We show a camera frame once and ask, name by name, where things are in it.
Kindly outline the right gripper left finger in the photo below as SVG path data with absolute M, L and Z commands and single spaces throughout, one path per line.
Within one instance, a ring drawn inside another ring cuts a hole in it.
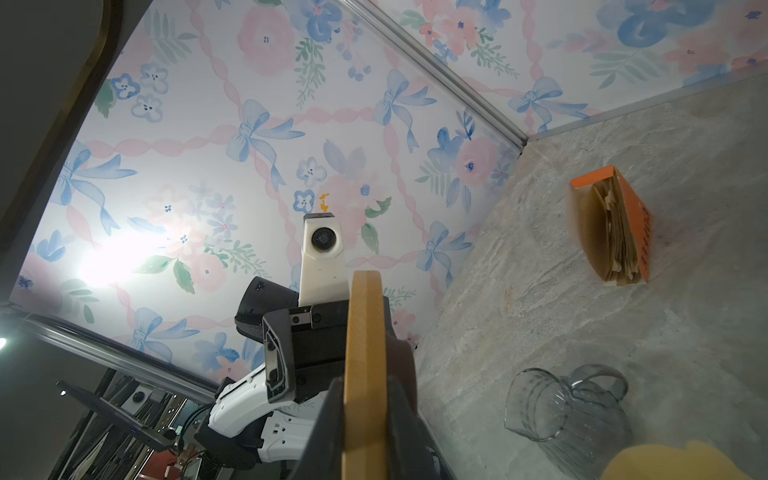
M 344 444 L 344 381 L 334 379 L 302 457 L 289 480 L 340 480 Z

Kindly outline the grey glass carafe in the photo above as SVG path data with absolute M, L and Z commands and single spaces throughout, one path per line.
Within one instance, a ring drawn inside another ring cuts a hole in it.
M 605 365 L 582 365 L 566 376 L 528 368 L 511 382 L 504 426 L 537 444 L 569 478 L 598 479 L 634 443 L 622 407 L 628 390 L 626 377 Z

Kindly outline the left aluminium corner post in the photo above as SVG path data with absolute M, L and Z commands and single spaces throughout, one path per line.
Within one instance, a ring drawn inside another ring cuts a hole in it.
M 512 142 L 520 150 L 524 149 L 528 143 L 528 136 L 520 128 L 453 70 L 438 60 L 425 46 L 409 35 L 378 6 L 370 1 L 356 0 L 341 0 L 340 4 L 350 13 L 363 19 L 374 30 L 383 35 L 392 46 L 428 72 L 433 80 L 449 90 L 498 134 Z

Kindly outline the brown paper coffee filter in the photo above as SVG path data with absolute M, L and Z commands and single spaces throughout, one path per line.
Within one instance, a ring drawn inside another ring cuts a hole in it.
M 749 480 L 750 476 L 720 450 L 691 441 L 683 448 L 647 444 L 624 449 L 609 462 L 600 479 Z

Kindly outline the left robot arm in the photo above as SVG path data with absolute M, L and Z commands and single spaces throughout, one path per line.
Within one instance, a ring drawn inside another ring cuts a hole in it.
M 416 414 L 414 359 L 387 331 L 374 271 L 353 276 L 349 299 L 299 304 L 255 279 L 236 317 L 265 362 L 222 384 L 198 440 L 227 466 L 291 461 L 293 479 L 435 479 Z

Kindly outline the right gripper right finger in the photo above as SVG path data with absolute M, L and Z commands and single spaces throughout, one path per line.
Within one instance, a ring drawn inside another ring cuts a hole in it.
M 442 479 L 446 470 L 434 442 L 394 376 L 387 378 L 387 403 L 389 479 Z

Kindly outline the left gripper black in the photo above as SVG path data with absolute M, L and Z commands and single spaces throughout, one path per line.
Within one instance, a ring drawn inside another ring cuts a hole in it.
M 262 318 L 265 385 L 272 404 L 301 404 L 344 374 L 349 302 L 294 307 Z

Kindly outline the coffee filter pack orange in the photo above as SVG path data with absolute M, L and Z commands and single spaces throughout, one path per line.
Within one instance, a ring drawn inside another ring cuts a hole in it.
M 652 215 L 617 167 L 569 182 L 568 222 L 602 282 L 625 286 L 649 281 Z

